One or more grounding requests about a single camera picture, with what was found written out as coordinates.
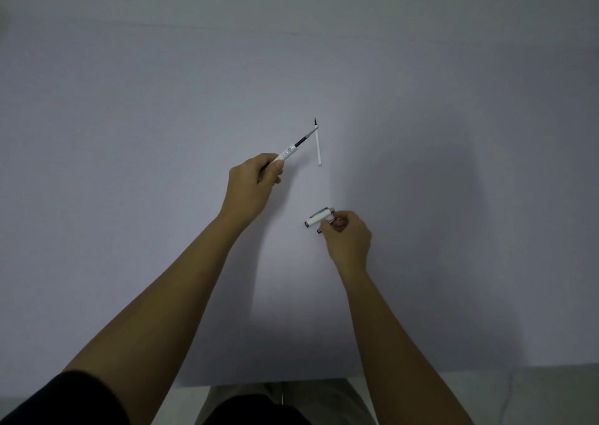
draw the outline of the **white pen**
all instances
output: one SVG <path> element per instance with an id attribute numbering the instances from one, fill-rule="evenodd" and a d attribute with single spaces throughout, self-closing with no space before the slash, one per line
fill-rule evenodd
<path id="1" fill-rule="evenodd" d="M 264 170 L 266 170 L 266 168 L 268 168 L 269 166 L 271 166 L 277 160 L 283 160 L 283 161 L 287 160 L 291 154 L 293 154 L 295 151 L 298 150 L 298 146 L 301 145 L 304 141 L 306 141 L 308 139 L 308 137 L 310 135 L 312 135 L 316 131 L 317 128 L 318 128 L 318 126 L 314 126 L 314 128 L 310 131 L 310 133 L 308 133 L 308 135 L 304 136 L 296 144 L 291 145 L 289 148 L 287 148 L 287 150 L 281 152 L 277 158 L 275 158 L 271 163 L 269 163 L 264 168 L 262 168 L 260 170 L 260 174 L 259 174 L 258 178 L 261 179 L 262 175 L 264 174 Z"/>

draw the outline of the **hand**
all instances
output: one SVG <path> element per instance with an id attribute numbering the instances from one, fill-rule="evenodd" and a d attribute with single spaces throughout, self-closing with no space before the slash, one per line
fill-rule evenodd
<path id="1" fill-rule="evenodd" d="M 277 158 L 278 154 L 260 154 L 229 171 L 229 184 L 223 201 L 221 216 L 234 218 L 244 228 L 258 217 L 266 206 L 274 184 L 279 184 L 284 162 L 278 160 L 269 166 L 258 181 L 260 170 Z"/>
<path id="2" fill-rule="evenodd" d="M 332 225 L 326 220 L 320 222 L 320 231 L 339 275 L 343 279 L 355 272 L 366 272 L 372 233 L 351 210 L 338 210 L 333 216 L 337 220 Z"/>

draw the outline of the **black sleeve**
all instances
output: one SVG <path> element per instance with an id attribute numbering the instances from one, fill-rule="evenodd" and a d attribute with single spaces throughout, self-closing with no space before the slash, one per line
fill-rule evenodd
<path id="1" fill-rule="evenodd" d="M 1 425 L 37 423 L 129 424 L 119 400 L 99 379 L 64 372 L 0 421 Z"/>

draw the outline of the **white backdrop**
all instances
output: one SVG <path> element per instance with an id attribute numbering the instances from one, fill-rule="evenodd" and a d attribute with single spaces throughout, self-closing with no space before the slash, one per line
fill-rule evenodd
<path id="1" fill-rule="evenodd" d="M 441 370 L 597 361 L 596 52 L 13 18 L 0 41 L 0 395 L 38 388 L 220 208 L 288 161 L 229 256 L 179 383 L 355 375 L 303 221 L 355 209 L 370 272 Z"/>

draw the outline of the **forearm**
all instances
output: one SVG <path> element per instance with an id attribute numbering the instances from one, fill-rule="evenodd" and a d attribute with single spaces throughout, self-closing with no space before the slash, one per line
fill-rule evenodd
<path id="1" fill-rule="evenodd" d="M 243 230 L 217 217 L 65 370 L 107 384 L 133 424 L 150 423 L 189 350 L 226 256 Z"/>
<path id="2" fill-rule="evenodd" d="M 366 272 L 342 275 L 360 358 L 380 425 L 472 424 Z"/>

